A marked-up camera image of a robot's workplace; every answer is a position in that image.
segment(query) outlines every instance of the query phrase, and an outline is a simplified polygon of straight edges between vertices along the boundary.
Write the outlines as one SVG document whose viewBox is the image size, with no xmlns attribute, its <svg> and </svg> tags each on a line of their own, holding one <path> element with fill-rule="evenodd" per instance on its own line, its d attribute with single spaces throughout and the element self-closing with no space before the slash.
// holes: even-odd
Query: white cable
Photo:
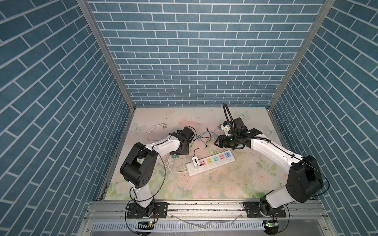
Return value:
<svg viewBox="0 0 378 236">
<path fill-rule="evenodd" d="M 168 169 L 169 169 L 172 173 L 186 173 L 186 172 L 188 172 L 187 170 L 184 170 L 184 171 L 172 171 L 172 170 L 170 169 L 170 167 L 169 167 L 169 159 L 168 159 L 168 161 L 167 161 L 167 166 L 168 166 Z"/>
<path fill-rule="evenodd" d="M 148 132 L 148 135 L 147 135 L 147 140 L 150 141 L 150 142 L 157 142 L 159 140 L 149 140 L 148 137 L 150 136 L 150 133 L 151 131 L 155 128 L 155 127 L 158 127 L 158 126 L 163 126 L 163 129 L 165 129 L 167 127 L 167 124 L 166 123 L 161 123 L 161 124 L 158 124 L 158 125 L 155 125 L 154 127 L 152 127 L 150 129 L 150 132 Z"/>
</svg>

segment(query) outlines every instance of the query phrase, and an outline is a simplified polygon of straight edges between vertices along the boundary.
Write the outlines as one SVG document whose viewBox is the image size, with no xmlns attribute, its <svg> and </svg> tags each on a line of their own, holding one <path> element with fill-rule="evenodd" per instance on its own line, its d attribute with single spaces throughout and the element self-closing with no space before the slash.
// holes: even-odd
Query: brick wallpaper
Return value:
<svg viewBox="0 0 378 236">
<path fill-rule="evenodd" d="M 130 113 L 75 0 L 0 2 L 0 235 L 72 235 Z"/>
<path fill-rule="evenodd" d="M 136 106 L 267 106 L 324 0 L 90 0 Z"/>
<path fill-rule="evenodd" d="M 321 200 L 339 235 L 378 235 L 377 12 L 336 0 L 273 109 L 290 148 L 329 179 Z"/>
</svg>

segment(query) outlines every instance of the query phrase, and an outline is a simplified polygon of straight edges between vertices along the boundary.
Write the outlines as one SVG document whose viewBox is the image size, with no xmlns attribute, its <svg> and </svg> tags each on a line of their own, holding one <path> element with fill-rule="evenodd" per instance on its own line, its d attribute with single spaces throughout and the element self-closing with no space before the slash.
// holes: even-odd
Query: white power strip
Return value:
<svg viewBox="0 0 378 236">
<path fill-rule="evenodd" d="M 194 166 L 196 165 L 195 162 L 190 162 L 186 164 L 186 169 L 188 170 L 189 176 L 193 176 L 234 161 L 235 158 L 231 151 L 224 151 L 198 160 L 198 163 L 201 164 L 201 166 L 197 168 Z"/>
</svg>

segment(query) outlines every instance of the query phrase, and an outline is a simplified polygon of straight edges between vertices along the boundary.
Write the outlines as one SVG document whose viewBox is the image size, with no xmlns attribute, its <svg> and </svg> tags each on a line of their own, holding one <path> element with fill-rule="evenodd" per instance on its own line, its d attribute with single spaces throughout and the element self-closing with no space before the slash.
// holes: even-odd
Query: white plug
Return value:
<svg viewBox="0 0 378 236">
<path fill-rule="evenodd" d="M 192 161 L 193 161 L 193 165 L 194 165 L 195 169 L 198 169 L 201 166 L 200 161 L 198 160 L 198 157 L 196 157 L 196 156 L 193 157 Z"/>
</svg>

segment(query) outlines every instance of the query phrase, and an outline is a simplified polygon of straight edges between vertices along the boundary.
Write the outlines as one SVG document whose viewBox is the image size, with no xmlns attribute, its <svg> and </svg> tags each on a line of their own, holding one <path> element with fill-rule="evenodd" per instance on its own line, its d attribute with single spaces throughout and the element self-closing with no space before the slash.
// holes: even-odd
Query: floral tabletop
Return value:
<svg viewBox="0 0 378 236">
<path fill-rule="evenodd" d="M 230 111 L 233 118 L 241 117 L 248 129 L 256 128 L 272 141 L 280 143 L 264 108 L 230 108 Z M 219 124 L 224 120 L 222 108 L 137 108 L 105 200 L 130 199 L 130 184 L 124 180 L 119 169 L 135 143 L 152 143 L 147 140 L 147 135 L 153 126 L 167 124 L 165 129 L 162 126 L 154 128 L 149 136 L 150 140 L 161 140 L 169 132 L 181 130 L 186 125 L 195 128 L 197 136 L 204 137 L 202 140 L 208 146 L 196 151 L 196 156 L 201 159 L 224 151 L 224 148 L 214 145 L 217 135 L 223 134 L 223 131 L 219 130 Z M 210 138 L 205 138 L 210 136 L 206 128 L 210 130 Z M 199 147 L 205 147 L 205 144 L 196 139 L 190 144 L 189 155 L 167 154 L 162 157 L 166 165 L 166 179 L 155 196 L 156 199 L 260 198 L 286 184 L 287 174 L 282 168 L 265 155 L 248 147 L 231 150 L 235 162 L 194 176 L 169 171 L 168 162 L 172 171 L 185 170 L 186 164 L 192 160 L 194 150 Z M 158 158 L 149 181 L 152 194 L 159 189 L 163 177 L 164 166 Z"/>
</svg>

